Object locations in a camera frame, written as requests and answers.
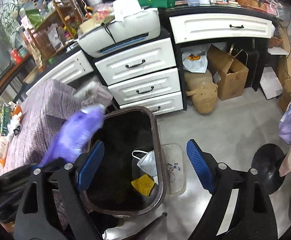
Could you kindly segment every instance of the white printer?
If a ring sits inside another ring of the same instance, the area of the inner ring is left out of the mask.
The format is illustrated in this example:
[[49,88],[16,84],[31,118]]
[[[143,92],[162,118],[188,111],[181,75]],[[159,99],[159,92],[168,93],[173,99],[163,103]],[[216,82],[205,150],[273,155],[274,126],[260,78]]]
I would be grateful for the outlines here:
[[78,44],[87,54],[99,58],[159,35],[159,14],[152,8],[127,16],[122,22],[116,21],[91,30],[79,38]]

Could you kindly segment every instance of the white cabinet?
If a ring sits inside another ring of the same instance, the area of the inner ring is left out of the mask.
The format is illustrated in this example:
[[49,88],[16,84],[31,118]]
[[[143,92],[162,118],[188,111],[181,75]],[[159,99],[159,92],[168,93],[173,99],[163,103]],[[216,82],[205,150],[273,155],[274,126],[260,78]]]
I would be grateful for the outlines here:
[[49,71],[44,77],[36,82],[26,94],[29,95],[37,85],[47,79],[55,79],[68,84],[90,72],[93,72],[93,68],[84,56],[83,51],[80,50]]
[[227,37],[271,38],[271,21],[238,14],[201,13],[170,17],[175,43]]
[[129,79],[108,89],[119,105],[180,91],[178,69],[172,68]]
[[183,109],[181,92],[175,92],[155,98],[149,98],[134,103],[120,106],[126,108],[129,106],[144,106],[148,108],[154,115],[165,114]]
[[108,85],[175,65],[170,38],[148,42],[95,63]]

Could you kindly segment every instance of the black drawer handle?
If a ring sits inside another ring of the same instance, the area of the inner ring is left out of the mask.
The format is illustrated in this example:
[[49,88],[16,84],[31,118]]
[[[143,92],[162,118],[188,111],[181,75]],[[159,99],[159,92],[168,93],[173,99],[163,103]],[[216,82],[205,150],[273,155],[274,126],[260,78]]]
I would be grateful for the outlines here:
[[152,113],[156,113],[156,112],[158,112],[158,111],[160,110],[160,108],[161,108],[161,106],[158,106],[158,110],[153,111]]
[[243,25],[241,25],[241,26],[232,26],[232,25],[230,24],[229,26],[230,26],[230,28],[237,28],[237,29],[243,29],[243,28],[244,28]]
[[146,60],[145,60],[145,59],[143,59],[143,60],[142,60],[142,63],[135,64],[135,65],[132,65],[132,66],[126,65],[126,68],[133,68],[133,67],[138,67],[138,66],[142,65],[142,64],[143,64],[143,63],[145,63],[145,62],[146,62]]
[[151,92],[154,88],[155,88],[155,87],[152,86],[152,87],[151,87],[151,90],[143,91],[143,92],[140,92],[139,90],[137,90],[136,92],[137,92],[138,94],[145,94],[145,93],[149,93],[149,92]]

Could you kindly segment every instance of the yellow mesh sponge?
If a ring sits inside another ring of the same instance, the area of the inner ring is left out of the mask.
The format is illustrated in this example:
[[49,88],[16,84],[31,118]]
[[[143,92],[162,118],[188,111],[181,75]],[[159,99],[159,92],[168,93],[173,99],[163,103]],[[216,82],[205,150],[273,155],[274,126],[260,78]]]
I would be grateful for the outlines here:
[[148,174],[145,174],[140,178],[132,181],[131,184],[139,193],[148,197],[156,183],[150,178]]

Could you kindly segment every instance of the black round disc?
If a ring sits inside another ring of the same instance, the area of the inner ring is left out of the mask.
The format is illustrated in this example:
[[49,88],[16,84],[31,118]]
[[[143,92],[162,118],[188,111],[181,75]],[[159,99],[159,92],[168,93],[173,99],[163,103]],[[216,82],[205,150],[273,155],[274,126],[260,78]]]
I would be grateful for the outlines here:
[[269,143],[261,146],[253,157],[251,168],[258,171],[259,178],[268,195],[276,192],[284,182],[285,176],[279,176],[279,167],[284,155],[279,146]]

